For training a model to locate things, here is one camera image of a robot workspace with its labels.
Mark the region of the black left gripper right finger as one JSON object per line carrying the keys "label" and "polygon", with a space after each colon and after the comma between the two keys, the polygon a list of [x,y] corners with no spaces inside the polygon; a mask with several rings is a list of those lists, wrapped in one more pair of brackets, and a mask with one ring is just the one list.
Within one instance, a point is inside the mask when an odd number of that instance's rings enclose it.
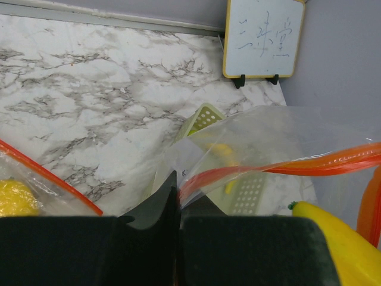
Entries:
{"label": "black left gripper right finger", "polygon": [[202,197],[181,212],[179,285],[339,285],[312,220],[228,216]]}

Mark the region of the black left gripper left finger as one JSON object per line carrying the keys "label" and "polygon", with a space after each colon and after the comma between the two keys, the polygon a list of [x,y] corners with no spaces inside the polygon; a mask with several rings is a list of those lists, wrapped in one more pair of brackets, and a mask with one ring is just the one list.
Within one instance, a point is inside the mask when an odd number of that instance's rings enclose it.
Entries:
{"label": "black left gripper left finger", "polygon": [[172,285],[177,175],[115,216],[1,219],[2,285]]}

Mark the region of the clear orange-zip bag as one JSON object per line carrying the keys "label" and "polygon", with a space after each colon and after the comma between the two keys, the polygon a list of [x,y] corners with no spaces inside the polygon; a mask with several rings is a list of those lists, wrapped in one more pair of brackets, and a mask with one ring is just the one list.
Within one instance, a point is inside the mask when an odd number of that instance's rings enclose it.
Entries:
{"label": "clear orange-zip bag", "polygon": [[38,216],[102,216],[103,211],[68,183],[1,141],[1,180],[25,184],[39,202]]}
{"label": "clear orange-zip bag", "polygon": [[180,188],[187,195],[221,175],[267,175],[271,214],[285,215],[292,200],[309,201],[339,217],[380,246],[380,116],[341,108],[255,107],[266,123],[261,166],[223,167],[199,173]]}

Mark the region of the single yellow toy banana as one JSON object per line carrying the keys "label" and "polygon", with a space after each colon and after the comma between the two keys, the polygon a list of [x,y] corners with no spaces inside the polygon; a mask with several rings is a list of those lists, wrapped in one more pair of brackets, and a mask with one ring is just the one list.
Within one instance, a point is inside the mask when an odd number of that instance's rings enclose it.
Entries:
{"label": "single yellow toy banana", "polygon": [[345,222],[305,201],[290,203],[295,217],[321,229],[342,285],[380,285],[380,251]]}

